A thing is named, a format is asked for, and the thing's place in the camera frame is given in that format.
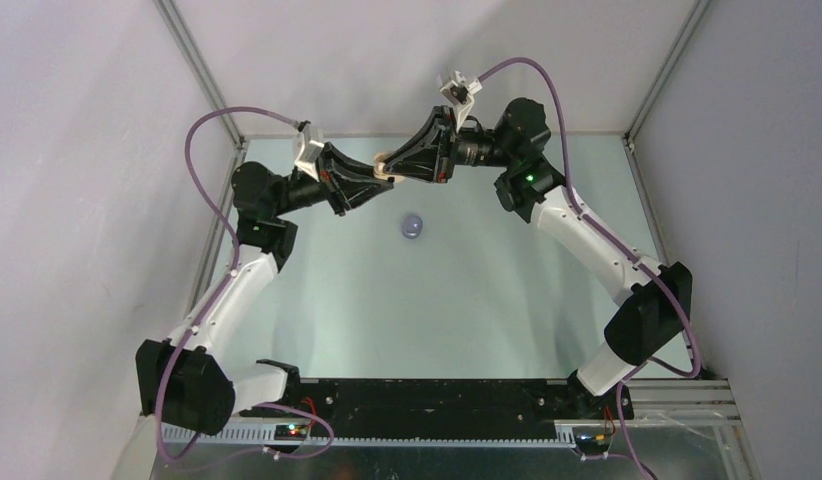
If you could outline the beige earbud charging case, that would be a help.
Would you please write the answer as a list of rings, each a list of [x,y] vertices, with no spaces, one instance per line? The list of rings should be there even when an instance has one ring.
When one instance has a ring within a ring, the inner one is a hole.
[[[385,170],[385,160],[391,155],[390,152],[379,152],[374,156],[374,171],[375,178],[393,183],[400,183],[405,180],[404,176],[394,175]]]

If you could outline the purple earbud charging case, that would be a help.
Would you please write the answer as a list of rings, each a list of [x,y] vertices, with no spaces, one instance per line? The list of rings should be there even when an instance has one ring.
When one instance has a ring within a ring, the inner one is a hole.
[[[401,233],[406,239],[417,239],[423,231],[423,220],[416,214],[406,215],[401,224]]]

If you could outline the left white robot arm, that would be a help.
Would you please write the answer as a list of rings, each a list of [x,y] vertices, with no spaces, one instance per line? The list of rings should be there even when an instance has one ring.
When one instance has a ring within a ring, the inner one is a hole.
[[[219,433],[230,417],[265,403],[291,416],[303,403],[294,366],[257,360],[225,368],[230,342],[259,294],[291,257],[298,227],[285,214],[325,202],[342,216],[391,190],[380,165],[351,159],[332,143],[282,176],[247,161],[231,176],[237,224],[228,271],[164,340],[146,340],[135,355],[141,412],[201,434]]]

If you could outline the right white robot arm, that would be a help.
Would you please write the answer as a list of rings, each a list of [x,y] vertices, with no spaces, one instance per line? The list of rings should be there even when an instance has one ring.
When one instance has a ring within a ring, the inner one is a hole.
[[[609,390],[683,331],[693,278],[682,263],[664,265],[617,237],[545,158],[550,137],[544,107],[531,99],[511,101],[492,129],[463,127],[452,109],[435,107],[414,137],[377,159],[375,171],[442,184],[457,166],[503,168],[494,183],[502,207],[563,245],[618,307],[599,351],[571,376],[570,408],[593,418],[607,407]]]

